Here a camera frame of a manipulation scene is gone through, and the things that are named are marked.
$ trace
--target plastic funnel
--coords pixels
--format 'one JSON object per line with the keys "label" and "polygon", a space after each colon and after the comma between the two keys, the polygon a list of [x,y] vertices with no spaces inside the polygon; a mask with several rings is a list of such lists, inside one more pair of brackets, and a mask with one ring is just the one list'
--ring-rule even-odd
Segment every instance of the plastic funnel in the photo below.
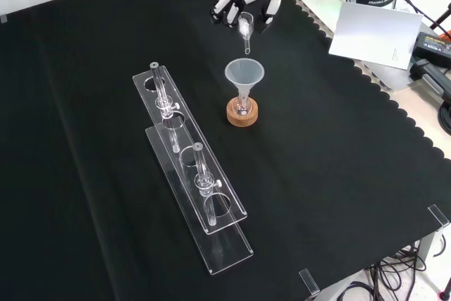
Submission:
{"label": "plastic funnel", "polygon": [[263,66],[258,61],[249,58],[236,59],[225,67],[227,79],[238,88],[238,92],[243,93],[249,93],[264,74]]}
{"label": "plastic funnel", "polygon": [[254,59],[236,59],[225,67],[225,76],[238,88],[238,98],[232,103],[234,113],[245,116],[252,112],[252,103],[248,100],[249,91],[264,74],[263,66]]}

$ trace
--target acrylic stand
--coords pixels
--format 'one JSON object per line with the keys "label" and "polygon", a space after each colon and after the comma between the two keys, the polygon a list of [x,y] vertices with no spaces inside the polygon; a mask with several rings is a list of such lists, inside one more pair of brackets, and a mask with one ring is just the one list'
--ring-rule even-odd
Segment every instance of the acrylic stand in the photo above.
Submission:
{"label": "acrylic stand", "polygon": [[251,257],[238,221],[247,213],[166,67],[133,77],[154,126],[152,147],[210,274]]}

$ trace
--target table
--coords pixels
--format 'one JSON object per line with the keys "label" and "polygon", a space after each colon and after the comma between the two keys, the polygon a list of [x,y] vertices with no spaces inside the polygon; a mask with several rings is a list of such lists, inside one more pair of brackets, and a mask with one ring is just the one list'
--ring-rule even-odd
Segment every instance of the table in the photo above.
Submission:
{"label": "table", "polygon": [[[5,238],[16,239],[6,243],[4,291],[298,300],[308,296],[300,270],[324,289],[437,229],[431,204],[451,213],[450,164],[351,61],[327,55],[327,39],[289,0],[279,25],[252,38],[250,56],[266,69],[253,89],[259,122],[230,126],[235,90],[223,68],[242,56],[242,41],[210,24],[210,5],[57,0],[0,27],[1,210]],[[150,119],[131,77],[152,61],[168,67],[249,214],[242,229],[254,256],[213,278],[144,133]]]}

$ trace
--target metal clip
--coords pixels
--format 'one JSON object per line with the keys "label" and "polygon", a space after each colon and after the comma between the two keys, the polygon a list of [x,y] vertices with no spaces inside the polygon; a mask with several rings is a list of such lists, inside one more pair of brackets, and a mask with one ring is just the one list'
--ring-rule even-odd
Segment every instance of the metal clip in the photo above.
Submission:
{"label": "metal clip", "polygon": [[450,224],[450,221],[435,204],[429,206],[428,209],[432,213],[432,215],[434,215],[437,221],[440,222],[441,227],[439,229],[442,229]]}
{"label": "metal clip", "polygon": [[302,269],[299,272],[299,275],[301,276],[301,278],[304,281],[305,285],[309,289],[309,292],[311,294],[310,299],[315,298],[319,294],[320,290],[319,290],[319,287],[316,284],[315,280],[311,277],[311,275],[309,273],[309,270],[307,268]]}

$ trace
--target white card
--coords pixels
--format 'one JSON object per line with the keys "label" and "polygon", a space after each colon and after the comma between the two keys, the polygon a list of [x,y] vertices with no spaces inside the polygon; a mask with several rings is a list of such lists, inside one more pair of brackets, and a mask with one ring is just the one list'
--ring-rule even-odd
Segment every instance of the white card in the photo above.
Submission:
{"label": "white card", "polygon": [[329,53],[407,70],[422,18],[345,2]]}

